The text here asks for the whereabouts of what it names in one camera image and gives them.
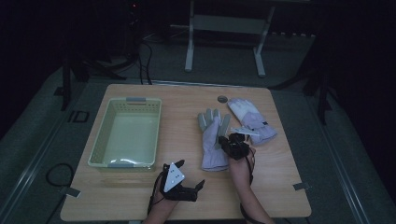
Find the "gray floor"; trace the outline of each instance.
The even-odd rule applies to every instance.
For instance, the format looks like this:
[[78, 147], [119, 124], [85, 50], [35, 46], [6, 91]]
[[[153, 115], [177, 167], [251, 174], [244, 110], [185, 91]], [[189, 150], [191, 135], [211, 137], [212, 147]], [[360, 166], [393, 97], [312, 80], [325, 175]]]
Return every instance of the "gray floor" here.
[[[267, 77], [261, 78], [257, 77], [249, 45], [251, 41], [244, 45], [234, 41], [224, 44], [218, 38], [213, 40], [213, 34], [197, 35], [193, 70], [185, 73], [185, 34], [183, 30], [175, 30], [175, 37], [170, 42], [161, 42], [156, 35], [146, 38], [152, 48], [149, 74], [154, 85], [177, 82], [263, 88], [273, 86], [296, 74], [313, 41], [303, 36], [270, 35], [262, 54]], [[143, 63], [147, 62], [149, 48], [142, 46], [141, 55]], [[116, 83], [94, 73], [88, 83], [73, 80], [72, 102], [68, 110], [62, 112], [62, 98], [53, 95], [55, 89], [62, 85], [61, 74], [59, 70], [49, 77], [0, 143], [1, 215], [8, 211], [5, 205], [12, 207], [8, 216], [10, 223], [46, 223], [50, 218], [62, 195], [59, 187], [53, 187], [46, 181], [46, 174], [51, 167], [61, 162], [76, 168], [106, 86]], [[119, 71], [119, 74], [128, 79], [118, 83], [140, 83], [136, 65]], [[321, 125], [316, 116], [318, 99], [302, 94], [304, 82], [282, 91], [272, 91], [272, 94], [301, 178], [311, 186], [306, 192], [312, 207], [309, 221], [396, 223], [395, 205], [382, 186], [346, 113], [329, 97], [332, 110], [326, 112], [328, 124]], [[70, 121], [72, 111], [89, 112], [88, 121]], [[42, 156], [42, 160], [38, 164], [29, 163], [37, 155]], [[26, 181], [30, 188], [17, 192], [17, 182], [26, 167], [35, 168], [36, 173], [28, 174], [32, 177]], [[69, 174], [66, 172], [57, 170], [54, 180], [67, 182]], [[56, 210], [49, 223], [64, 223], [59, 218], [61, 208]], [[288, 221], [306, 223], [303, 218], [289, 217]], [[221, 223], [241, 222], [228, 220]], [[277, 218], [276, 223], [288, 222]]]

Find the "gray glove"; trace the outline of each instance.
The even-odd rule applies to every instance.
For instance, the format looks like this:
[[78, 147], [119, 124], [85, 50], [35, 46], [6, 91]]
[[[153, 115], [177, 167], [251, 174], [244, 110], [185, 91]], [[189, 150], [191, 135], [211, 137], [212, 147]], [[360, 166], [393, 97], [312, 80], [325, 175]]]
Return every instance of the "gray glove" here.
[[271, 140], [276, 135], [276, 130], [271, 127], [256, 106], [249, 100], [233, 98], [228, 106], [239, 119], [241, 124], [260, 135], [251, 135], [251, 144], [257, 146]]
[[220, 112], [217, 109], [213, 112], [211, 109], [207, 109], [205, 114], [198, 114], [199, 127], [203, 132], [202, 169], [205, 171], [221, 171], [228, 168], [228, 156], [221, 149], [219, 136], [225, 136], [227, 133], [230, 117], [227, 114], [221, 120]]

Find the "forearm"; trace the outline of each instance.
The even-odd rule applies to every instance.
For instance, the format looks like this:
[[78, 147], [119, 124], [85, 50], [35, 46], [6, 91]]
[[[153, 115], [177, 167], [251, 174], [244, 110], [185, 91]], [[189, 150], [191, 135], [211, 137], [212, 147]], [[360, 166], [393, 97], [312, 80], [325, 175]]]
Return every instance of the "forearm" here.
[[262, 204], [257, 199], [253, 190], [250, 187], [236, 188], [236, 191], [244, 207], [245, 212], [254, 220], [263, 222], [265, 224], [274, 224], [275, 222], [268, 216]]
[[164, 223], [171, 215], [178, 201], [162, 200], [152, 206], [148, 217], [143, 221], [144, 224]]

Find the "white glove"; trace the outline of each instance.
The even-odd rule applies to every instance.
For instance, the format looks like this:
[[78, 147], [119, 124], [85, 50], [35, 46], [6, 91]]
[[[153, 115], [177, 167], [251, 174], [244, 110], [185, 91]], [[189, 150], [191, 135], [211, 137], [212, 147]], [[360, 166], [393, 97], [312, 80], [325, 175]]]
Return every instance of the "white glove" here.
[[202, 169], [205, 171], [221, 171], [228, 168], [228, 156], [221, 149], [219, 136], [225, 136], [227, 133], [230, 117], [227, 114], [221, 120], [220, 112], [217, 109], [213, 112], [211, 109], [207, 109], [205, 114], [198, 114], [198, 123], [203, 132]]
[[260, 134], [250, 136], [253, 146], [266, 143], [276, 135], [276, 130], [268, 125], [256, 106], [249, 100], [233, 98], [228, 102], [228, 106], [244, 127]]

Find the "plastic basket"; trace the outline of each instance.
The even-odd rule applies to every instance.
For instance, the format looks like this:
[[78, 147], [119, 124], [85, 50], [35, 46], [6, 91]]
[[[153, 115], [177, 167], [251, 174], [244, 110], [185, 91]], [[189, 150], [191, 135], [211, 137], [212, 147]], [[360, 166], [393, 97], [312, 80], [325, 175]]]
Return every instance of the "plastic basket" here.
[[93, 167], [153, 170], [162, 101], [158, 98], [111, 98], [88, 164]]

